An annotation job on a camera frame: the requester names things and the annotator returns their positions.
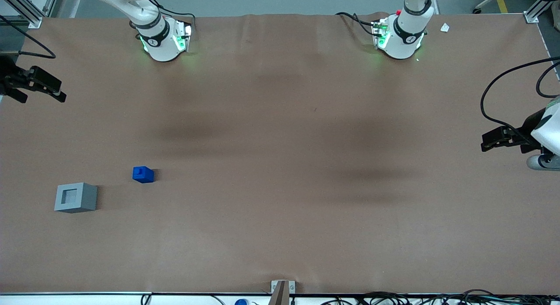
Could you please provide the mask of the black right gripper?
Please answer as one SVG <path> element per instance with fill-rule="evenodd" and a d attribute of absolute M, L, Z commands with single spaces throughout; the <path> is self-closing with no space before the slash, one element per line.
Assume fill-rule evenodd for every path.
<path fill-rule="evenodd" d="M 19 103 L 26 103 L 28 96 L 18 88 L 43 92 L 60 103 L 64 103 L 67 98 L 58 78 L 38 66 L 20 68 L 11 56 L 0 56 L 0 83 L 1 95 L 9 96 Z"/>

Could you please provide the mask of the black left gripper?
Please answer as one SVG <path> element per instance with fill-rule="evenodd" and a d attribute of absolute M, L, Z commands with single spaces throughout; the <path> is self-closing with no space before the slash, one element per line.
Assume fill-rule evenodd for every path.
<path fill-rule="evenodd" d="M 539 143 L 533 136 L 532 131 L 537 128 L 537 125 L 544 116 L 546 108 L 538 110 L 536 113 L 530 114 L 523 124 L 511 130 L 514 137 L 514 142 L 518 143 L 521 147 L 522 153 L 528 153 L 534 150 L 541 150 L 542 144 Z M 483 134 L 483 141 L 481 143 L 481 150 L 483 153 L 496 149 L 498 147 L 510 147 L 510 128 L 497 127 L 489 132 Z"/>

